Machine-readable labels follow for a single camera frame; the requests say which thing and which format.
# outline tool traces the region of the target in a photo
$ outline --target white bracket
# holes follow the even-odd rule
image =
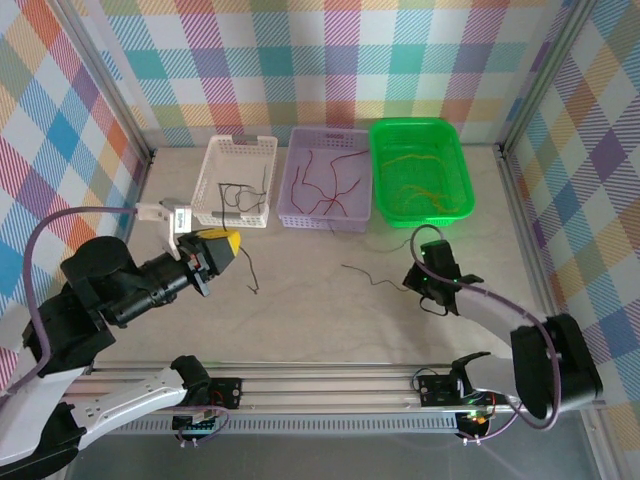
[[[175,200],[165,199],[160,203],[137,203],[138,220],[159,222],[162,248],[173,258],[180,260],[176,245],[176,235],[191,232],[191,205],[183,205]]]

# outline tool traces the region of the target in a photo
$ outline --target white basket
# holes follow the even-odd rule
[[[269,219],[269,202],[273,191],[278,139],[267,136],[214,135],[209,140],[198,182],[193,192],[193,215],[205,226],[265,228]],[[225,184],[249,185],[253,195],[243,194],[241,201],[266,192],[264,203],[256,202],[250,211],[223,205],[220,194]]]

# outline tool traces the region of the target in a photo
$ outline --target beige table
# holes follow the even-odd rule
[[[204,149],[161,149],[142,201],[175,197],[188,202]],[[445,230],[463,273],[483,277],[495,290],[526,306],[533,299],[517,245],[498,170],[489,147],[467,147],[465,155],[476,194],[476,210]],[[278,152],[278,178],[286,149]],[[416,293],[400,284],[412,265],[408,246],[394,253],[411,231],[392,229],[373,211],[366,234],[282,227],[271,202],[266,229],[244,229],[260,282],[254,295],[247,261],[238,257],[209,284],[211,296],[193,289],[174,304],[155,309],[126,330],[113,329],[117,343],[98,360],[170,361],[195,354],[201,361],[450,362],[478,350],[506,352],[506,346],[473,322],[424,313]],[[425,233],[421,240],[433,237]],[[155,226],[138,222],[129,242],[136,262],[161,253]]]

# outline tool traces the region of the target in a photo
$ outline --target colorful plaid backdrop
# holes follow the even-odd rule
[[[130,205],[143,163],[45,0],[0,2],[0,388],[28,321],[22,253],[40,219],[79,205]],[[59,291],[60,261],[126,219],[69,218],[34,257],[40,301]]]
[[[190,146],[394,116],[493,143],[562,1],[74,4],[151,143]]]
[[[640,478],[640,1],[601,0],[512,157]]]

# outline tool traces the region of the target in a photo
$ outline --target purple cable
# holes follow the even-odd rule
[[[64,217],[66,215],[74,215],[76,213],[126,213],[126,214],[135,214],[135,208],[116,208],[116,207],[74,207],[74,208],[65,208],[64,210],[60,210],[58,212],[52,213],[48,217],[42,219],[42,221],[36,226],[36,228],[31,233],[29,240],[27,241],[27,246],[24,249],[24,262],[22,264],[22,278],[24,280],[24,293],[27,300],[27,307],[29,309],[29,314],[31,315],[31,322],[33,323],[33,329],[36,332],[38,337],[38,341],[40,342],[40,348],[42,350],[42,356],[40,360],[29,372],[25,374],[24,377],[19,379],[9,388],[7,388],[7,393],[9,395],[15,395],[20,388],[26,383],[30,382],[33,378],[35,378],[40,370],[42,370],[45,365],[51,359],[51,345],[49,343],[49,337],[47,336],[47,331],[44,328],[44,324],[42,323],[42,318],[40,317],[40,312],[38,311],[38,305],[36,304],[36,295],[33,288],[33,277],[32,277],[32,265],[33,265],[33,251],[36,246],[36,241],[38,237],[42,233],[42,231],[54,220],[57,220],[60,217]]]
[[[418,232],[420,232],[421,230],[423,230],[425,228],[430,228],[432,230],[435,230],[440,235],[440,239],[441,240],[445,239],[444,238],[444,234],[442,233],[442,231],[436,226],[427,224],[427,225],[422,225],[422,226],[416,228],[414,230],[414,232],[411,234],[411,241],[409,242],[409,247],[410,247],[410,250],[411,250],[411,256],[413,257],[413,260],[416,262],[416,265],[418,265],[418,267],[423,272],[425,272],[427,275],[429,275],[430,277],[435,278],[436,280],[438,280],[440,282],[446,283],[448,285],[453,285],[454,287],[466,288],[468,290],[471,290],[471,291],[474,291],[476,293],[479,293],[479,294],[481,294],[483,296],[492,298],[493,300],[497,301],[498,303],[502,303],[506,307],[512,309],[513,311],[515,311],[519,315],[522,315],[524,318],[526,318],[531,323],[533,323],[535,325],[535,327],[540,331],[540,334],[542,335],[542,338],[544,339],[544,342],[545,342],[545,344],[547,346],[547,349],[549,350],[549,355],[551,357],[551,370],[553,372],[553,402],[552,402],[552,405],[551,405],[551,416],[549,417],[549,419],[547,421],[545,421],[544,423],[542,423],[542,424],[535,423],[534,421],[532,421],[529,418],[525,417],[522,414],[522,412],[520,412],[520,408],[522,407],[522,404],[520,404],[520,406],[518,406],[518,407],[515,407],[507,400],[507,403],[509,403],[509,406],[515,412],[513,414],[513,417],[505,425],[503,425],[501,428],[499,428],[495,432],[487,435],[486,437],[482,437],[481,440],[487,440],[487,439],[490,439],[490,438],[494,438],[498,434],[504,432],[515,421],[515,419],[517,417],[522,418],[522,420],[527,425],[529,425],[531,428],[534,428],[536,430],[549,430],[549,429],[551,429],[555,425],[556,421],[558,420],[558,415],[560,414],[560,401],[561,401],[562,383],[561,383],[561,379],[560,379],[560,363],[558,362],[558,355],[557,355],[555,347],[553,346],[553,341],[551,340],[551,337],[549,336],[549,333],[547,332],[547,330],[544,328],[544,325],[542,325],[540,320],[538,320],[535,317],[535,315],[529,313],[527,310],[522,308],[520,305],[512,302],[511,300],[509,300],[508,298],[503,297],[502,295],[494,293],[494,292],[492,292],[490,290],[485,290],[484,288],[476,287],[475,285],[468,285],[466,283],[454,282],[453,280],[441,277],[440,275],[437,275],[437,274],[431,272],[424,265],[424,263],[422,263],[422,261],[418,258],[418,254],[416,253],[416,245],[415,245],[416,236],[418,235]]]
[[[220,432],[224,430],[224,428],[229,424],[229,421],[231,420],[231,412],[229,412],[228,409],[224,407],[219,407],[217,405],[201,405],[201,406],[198,405],[194,407],[170,407],[169,410],[185,410],[185,411],[191,411],[191,412],[202,411],[202,410],[213,410],[213,411],[222,412],[225,414],[225,419],[222,425],[220,425],[217,429],[215,429],[206,437],[197,439],[193,444],[194,448],[197,447],[198,445],[202,445],[203,443],[207,443],[213,440],[218,435],[220,435]],[[186,446],[188,442],[182,437],[182,432],[184,432],[184,428],[181,428],[180,430],[178,430],[178,440],[182,442],[182,445]]]

